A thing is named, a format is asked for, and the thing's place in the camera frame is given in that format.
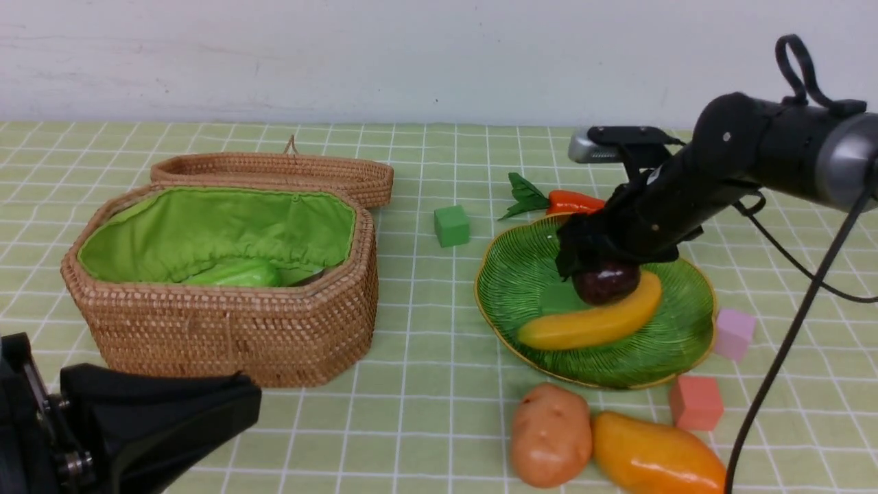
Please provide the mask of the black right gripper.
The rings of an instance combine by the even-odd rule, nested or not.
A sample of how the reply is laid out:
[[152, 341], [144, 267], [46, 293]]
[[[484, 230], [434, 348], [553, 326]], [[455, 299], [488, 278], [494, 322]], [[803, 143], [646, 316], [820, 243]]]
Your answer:
[[557, 229], [561, 279], [616, 261], [642, 266], [678, 260], [678, 244], [708, 219], [759, 190], [748, 178], [766, 131], [764, 104], [743, 93], [716, 97], [689, 144], [631, 182], [598, 213], [573, 213]]

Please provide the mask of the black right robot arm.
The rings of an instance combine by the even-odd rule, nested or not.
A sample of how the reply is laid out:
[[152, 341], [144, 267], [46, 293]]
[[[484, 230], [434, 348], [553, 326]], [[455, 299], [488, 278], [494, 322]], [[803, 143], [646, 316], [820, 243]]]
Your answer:
[[673, 262], [703, 222], [763, 188], [849, 212], [876, 160], [876, 115], [854, 100], [822, 108], [722, 95], [675, 153], [655, 126], [593, 126], [586, 137], [620, 156], [628, 182], [558, 229], [562, 278], [606, 263]]

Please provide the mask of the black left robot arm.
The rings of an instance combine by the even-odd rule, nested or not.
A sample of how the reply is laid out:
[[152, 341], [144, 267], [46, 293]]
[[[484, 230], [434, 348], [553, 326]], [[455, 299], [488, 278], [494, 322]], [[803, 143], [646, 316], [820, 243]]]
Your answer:
[[47, 391], [25, 333], [2, 337], [3, 493], [161, 493], [259, 419], [244, 373], [163, 378], [94, 364]]

